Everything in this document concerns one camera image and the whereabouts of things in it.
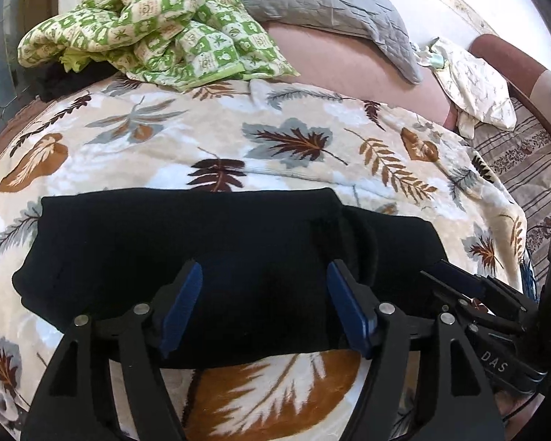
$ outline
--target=white cloth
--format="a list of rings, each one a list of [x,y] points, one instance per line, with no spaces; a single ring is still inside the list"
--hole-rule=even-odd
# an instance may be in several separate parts
[[[445,58],[445,67],[433,71],[447,96],[462,111],[482,123],[508,131],[514,129],[516,114],[508,84],[497,70],[445,38],[439,38],[431,51]],[[460,132],[473,138],[473,120],[460,115],[459,121],[462,124],[461,127],[458,124]]]

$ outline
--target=blue gripper pad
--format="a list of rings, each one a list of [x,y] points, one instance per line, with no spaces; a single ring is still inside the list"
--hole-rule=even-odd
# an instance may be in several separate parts
[[[377,301],[369,287],[355,281],[341,260],[327,267],[327,288],[352,350],[370,359],[370,337],[378,326]]]
[[[159,350],[164,358],[167,358],[170,352],[180,346],[181,337],[186,331],[186,326],[202,289],[202,279],[202,267],[199,263],[194,263],[180,293],[177,294],[176,301],[163,320],[162,341],[159,344]]]
[[[439,260],[432,267],[426,268],[425,272],[470,299],[482,299],[485,296],[485,289],[476,276],[445,260]]]

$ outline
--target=black towel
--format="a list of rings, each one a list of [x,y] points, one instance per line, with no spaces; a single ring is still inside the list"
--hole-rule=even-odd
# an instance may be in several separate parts
[[[325,269],[342,258],[381,299],[408,295],[446,259],[429,222],[345,207],[330,189],[207,193],[125,189],[45,197],[13,276],[22,303],[65,331],[148,302],[189,259],[204,285],[168,366],[207,368],[338,347]]]
[[[69,96],[89,85],[109,78],[118,72],[108,61],[90,61],[79,73],[65,72],[63,64],[59,61],[39,66],[35,70],[37,92],[39,99],[48,103],[62,96]]]

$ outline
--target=metal pivot screw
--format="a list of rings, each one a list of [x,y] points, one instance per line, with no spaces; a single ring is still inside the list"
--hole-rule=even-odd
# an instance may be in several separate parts
[[[391,303],[383,302],[379,304],[379,310],[385,315],[392,315],[396,311],[396,307]]]
[[[149,312],[149,305],[147,303],[137,303],[133,308],[133,312],[136,315],[145,315]]]
[[[450,313],[442,313],[439,318],[446,325],[453,325],[455,323],[455,317]]]
[[[89,321],[90,317],[88,315],[78,315],[74,318],[73,323],[75,326],[84,326]]]

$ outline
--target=brown leaf print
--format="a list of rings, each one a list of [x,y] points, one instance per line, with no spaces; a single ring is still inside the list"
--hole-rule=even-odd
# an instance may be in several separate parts
[[[410,129],[402,128],[400,137],[411,160],[437,162],[439,159],[436,145],[430,141],[421,141]]]
[[[507,219],[510,219],[512,221],[512,229],[510,233],[510,247],[512,247],[512,250],[514,251],[514,254],[516,256],[516,259],[518,260],[518,263],[522,261],[523,258],[523,237],[522,237],[522,220],[520,216],[516,216],[515,219],[513,219],[508,214],[500,214],[501,217],[506,217]]]
[[[488,307],[479,299],[471,299],[471,306],[481,313],[489,313]]]
[[[333,350],[204,370],[191,397],[188,440],[268,441],[306,431],[342,401],[359,365],[358,353]]]
[[[41,176],[50,176],[68,158],[68,148],[59,143],[62,135],[47,134],[21,159],[0,182],[0,192],[18,192]]]
[[[59,113],[56,113],[51,119],[49,119],[49,121],[47,121],[43,125],[39,126],[34,131],[23,134],[21,137],[19,137],[18,141],[15,144],[15,147],[13,147],[12,150],[10,151],[10,157],[12,157],[14,155],[16,150],[19,147],[21,147],[30,136],[33,136],[35,134],[39,134],[40,132],[47,129],[49,126],[53,125],[54,123],[56,123],[57,121],[62,119],[62,117],[65,116],[66,114],[72,114],[72,112],[75,109],[79,109],[82,106],[87,106],[89,101],[91,101],[90,93],[85,94],[83,96],[80,96],[80,97],[76,98],[75,101],[72,102],[72,104],[70,104],[68,107],[66,107],[65,109],[59,111]]]
[[[406,198],[411,197],[416,204],[424,199],[430,199],[430,194],[437,190],[436,187],[424,183],[412,172],[407,171],[406,166],[398,157],[395,157],[394,151],[381,139],[374,137],[365,139],[351,129],[345,129],[345,131],[356,135],[363,141],[359,148],[359,154],[365,155],[364,165],[367,166],[373,160],[372,176],[378,173],[380,167],[382,168],[381,178],[384,186],[388,186],[389,182],[394,191],[397,193],[402,191]]]
[[[385,129],[382,127],[382,125],[379,123],[378,119],[378,110],[379,110],[379,103],[375,101],[369,101],[367,99],[363,99],[363,109],[365,110],[365,114],[367,115],[367,118],[375,123],[378,128],[380,128],[382,131],[385,131]]]
[[[242,171],[245,168],[245,163],[236,159],[221,159],[216,154],[209,154],[215,158],[201,160],[192,166],[197,171],[188,174],[195,177],[193,181],[188,182],[188,185],[196,187],[192,187],[190,190],[232,192],[231,186],[242,189],[243,184],[237,178],[247,176]]]
[[[393,216],[393,215],[396,215],[398,213],[398,208],[397,208],[395,202],[391,202],[389,204],[384,204],[383,206],[378,207],[377,209],[375,209],[375,211],[380,213],[380,214],[386,214],[388,216]]]
[[[469,248],[472,255],[479,255],[484,269],[488,269],[492,274],[496,273],[496,262],[502,266],[496,258],[494,250],[494,241],[490,237],[480,236],[478,242]]]
[[[292,134],[286,134],[284,132],[259,130],[252,135],[258,139],[275,142],[271,148],[277,150],[276,154],[289,152],[292,153],[292,156],[299,154],[300,160],[309,158],[311,161],[315,161],[321,153],[325,153],[348,166],[344,160],[324,148],[327,145],[328,136],[316,131],[304,135],[299,128],[292,128],[291,132]]]
[[[133,131],[133,137],[137,141],[146,141],[151,136],[153,136],[153,129],[150,126],[145,126],[143,124],[138,125]]]
[[[199,99],[204,101],[205,99],[220,98],[223,96],[234,97],[237,94],[250,94],[249,92],[236,91],[231,83],[223,81],[220,83],[213,83],[211,85],[205,85],[200,87],[194,87],[184,91],[184,94],[193,93],[192,99]]]
[[[12,355],[7,355],[6,351],[0,349],[0,381],[4,388],[16,398],[16,366],[11,366]]]

